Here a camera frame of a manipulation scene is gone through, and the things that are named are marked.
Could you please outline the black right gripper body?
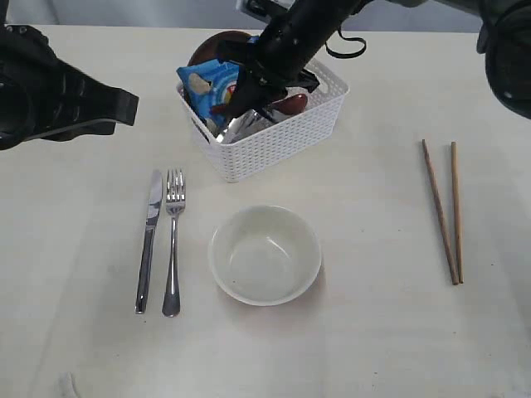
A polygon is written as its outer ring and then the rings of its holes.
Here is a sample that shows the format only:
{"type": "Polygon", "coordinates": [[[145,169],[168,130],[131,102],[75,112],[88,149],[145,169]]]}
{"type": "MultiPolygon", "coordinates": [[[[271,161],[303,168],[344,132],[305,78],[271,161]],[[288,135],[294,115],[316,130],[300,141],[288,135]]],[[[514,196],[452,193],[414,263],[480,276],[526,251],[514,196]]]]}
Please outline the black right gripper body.
{"type": "Polygon", "coordinates": [[[305,67],[327,37],[328,28],[323,22],[309,15],[288,13],[273,18],[254,41],[221,41],[217,58],[250,71],[265,87],[268,100],[287,87],[313,92],[319,81],[305,67]]]}

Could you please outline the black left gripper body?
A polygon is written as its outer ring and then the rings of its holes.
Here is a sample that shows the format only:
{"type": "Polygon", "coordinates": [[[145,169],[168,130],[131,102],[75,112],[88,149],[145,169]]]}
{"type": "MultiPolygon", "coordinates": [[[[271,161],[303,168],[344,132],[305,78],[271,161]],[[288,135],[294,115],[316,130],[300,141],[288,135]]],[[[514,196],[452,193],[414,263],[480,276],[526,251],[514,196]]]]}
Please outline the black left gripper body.
{"type": "Polygon", "coordinates": [[[139,97],[59,59],[34,27],[1,28],[1,149],[34,140],[65,142],[134,125],[139,97]]]}

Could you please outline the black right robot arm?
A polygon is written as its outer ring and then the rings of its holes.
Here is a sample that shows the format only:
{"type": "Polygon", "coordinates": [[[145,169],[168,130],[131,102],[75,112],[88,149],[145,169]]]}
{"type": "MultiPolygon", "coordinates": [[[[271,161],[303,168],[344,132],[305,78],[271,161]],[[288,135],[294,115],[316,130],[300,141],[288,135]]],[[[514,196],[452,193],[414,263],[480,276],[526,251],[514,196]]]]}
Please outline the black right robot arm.
{"type": "MultiPolygon", "coordinates": [[[[530,116],[530,3],[528,1],[440,1],[445,17],[468,14],[479,29],[476,51],[494,97],[513,113],[530,116]]],[[[239,1],[238,11],[264,23],[253,42],[225,39],[217,59],[240,69],[232,98],[215,111],[235,118],[262,111],[289,88],[316,90],[318,82],[306,66],[325,49],[337,59],[353,59],[367,49],[360,36],[343,27],[367,28],[367,17],[385,27],[392,20],[424,7],[423,1],[239,1]]]]}

